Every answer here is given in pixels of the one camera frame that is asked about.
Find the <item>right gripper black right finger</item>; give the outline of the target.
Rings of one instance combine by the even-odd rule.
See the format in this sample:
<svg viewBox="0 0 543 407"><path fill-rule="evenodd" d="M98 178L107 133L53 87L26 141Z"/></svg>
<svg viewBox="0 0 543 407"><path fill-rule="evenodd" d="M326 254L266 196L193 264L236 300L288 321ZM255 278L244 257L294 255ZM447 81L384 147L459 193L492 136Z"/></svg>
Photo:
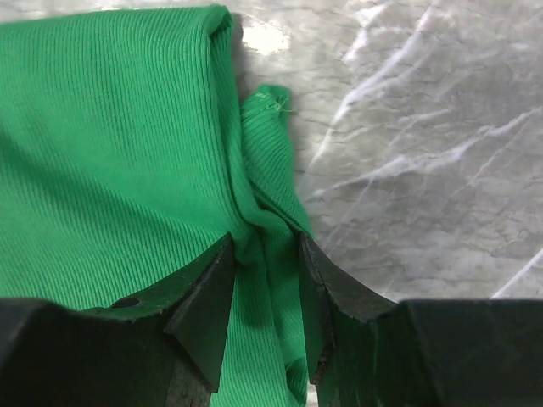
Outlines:
<svg viewBox="0 0 543 407"><path fill-rule="evenodd" d="M321 406L539 406L542 303L394 303L299 235L309 378Z"/></svg>

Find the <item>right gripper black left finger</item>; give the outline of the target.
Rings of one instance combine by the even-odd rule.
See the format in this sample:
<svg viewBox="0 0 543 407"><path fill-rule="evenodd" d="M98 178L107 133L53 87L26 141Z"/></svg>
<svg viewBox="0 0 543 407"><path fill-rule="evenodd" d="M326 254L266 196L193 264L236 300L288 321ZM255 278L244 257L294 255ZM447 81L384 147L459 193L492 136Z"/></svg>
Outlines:
<svg viewBox="0 0 543 407"><path fill-rule="evenodd" d="M224 236L108 308L1 302L4 406L206 406L220 385L235 280Z"/></svg>

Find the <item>green tank top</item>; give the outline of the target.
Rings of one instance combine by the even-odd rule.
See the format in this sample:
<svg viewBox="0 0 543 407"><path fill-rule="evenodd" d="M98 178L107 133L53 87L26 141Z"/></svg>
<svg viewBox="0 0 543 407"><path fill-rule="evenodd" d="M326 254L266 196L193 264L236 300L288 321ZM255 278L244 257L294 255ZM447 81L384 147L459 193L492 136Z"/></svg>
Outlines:
<svg viewBox="0 0 543 407"><path fill-rule="evenodd" d="M238 97L221 5L1 27L1 294L112 304L230 234L214 406L302 406L290 93Z"/></svg>

